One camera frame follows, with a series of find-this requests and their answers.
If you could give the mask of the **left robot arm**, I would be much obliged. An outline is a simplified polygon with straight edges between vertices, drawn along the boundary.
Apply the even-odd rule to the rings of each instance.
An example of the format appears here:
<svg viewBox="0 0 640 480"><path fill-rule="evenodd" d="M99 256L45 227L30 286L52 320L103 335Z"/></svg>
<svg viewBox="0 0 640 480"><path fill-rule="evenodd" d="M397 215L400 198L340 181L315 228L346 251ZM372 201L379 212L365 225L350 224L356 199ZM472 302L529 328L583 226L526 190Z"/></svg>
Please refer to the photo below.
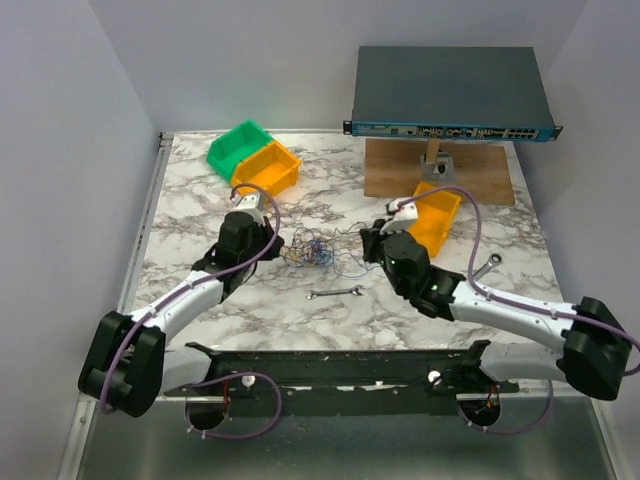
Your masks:
<svg viewBox="0 0 640 480"><path fill-rule="evenodd" d="M143 415L158 395L179 387L214 393L222 372L211 354L197 346L171 350L168 344L230 297L257 262L278 257L284 243L279 225L257 209L228 213L216 243L176 287L128 314L105 314L84 360L79 390L96 399L103 413L133 418Z"/></svg>

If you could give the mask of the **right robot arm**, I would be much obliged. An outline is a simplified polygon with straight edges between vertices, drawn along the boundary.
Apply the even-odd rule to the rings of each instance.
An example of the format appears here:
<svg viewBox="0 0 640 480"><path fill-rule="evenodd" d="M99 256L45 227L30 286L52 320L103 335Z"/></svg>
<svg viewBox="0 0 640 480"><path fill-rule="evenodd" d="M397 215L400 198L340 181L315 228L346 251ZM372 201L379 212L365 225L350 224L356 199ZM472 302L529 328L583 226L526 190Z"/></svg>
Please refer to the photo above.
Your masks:
<svg viewBox="0 0 640 480"><path fill-rule="evenodd" d="M480 392L506 380L564 382L591 398L618 397L631 337L601 301L554 303L508 294L431 264L406 231L384 231L385 220L360 230L363 259L379 265L394 292L430 318L477 323L521 337L518 344L485 343L464 362L460 379Z"/></svg>

